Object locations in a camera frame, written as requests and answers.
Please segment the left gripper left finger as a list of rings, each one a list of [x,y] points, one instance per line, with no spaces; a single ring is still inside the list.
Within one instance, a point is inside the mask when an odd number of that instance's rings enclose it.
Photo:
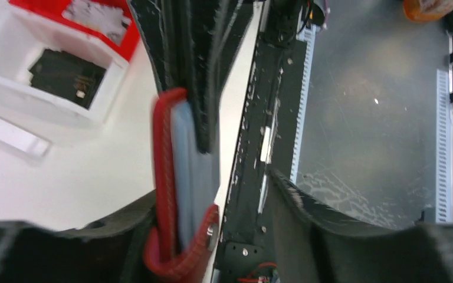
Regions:
[[[82,229],[0,222],[0,282],[152,282],[143,248],[154,192]]]

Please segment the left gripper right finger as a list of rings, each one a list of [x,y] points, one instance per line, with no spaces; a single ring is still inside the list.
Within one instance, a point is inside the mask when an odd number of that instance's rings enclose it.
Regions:
[[[453,282],[453,224],[394,231],[332,209],[268,172],[282,282]]]

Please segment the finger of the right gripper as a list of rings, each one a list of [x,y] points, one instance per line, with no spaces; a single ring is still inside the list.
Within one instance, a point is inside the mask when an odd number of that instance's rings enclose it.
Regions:
[[[211,152],[210,1],[128,1],[158,91],[182,87],[192,107],[198,150]]]
[[[206,81],[206,151],[210,153],[216,136],[216,124],[219,117],[219,98],[223,85],[219,78],[224,47],[238,18],[239,10],[244,6],[253,6],[252,1],[218,1],[214,16],[212,45],[208,58]]]

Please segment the red leather card holder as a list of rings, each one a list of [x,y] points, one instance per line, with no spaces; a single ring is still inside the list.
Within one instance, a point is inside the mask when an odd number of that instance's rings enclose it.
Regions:
[[[219,235],[219,157],[198,152],[184,88],[160,93],[152,122],[156,223],[143,262],[153,282],[201,282]]]

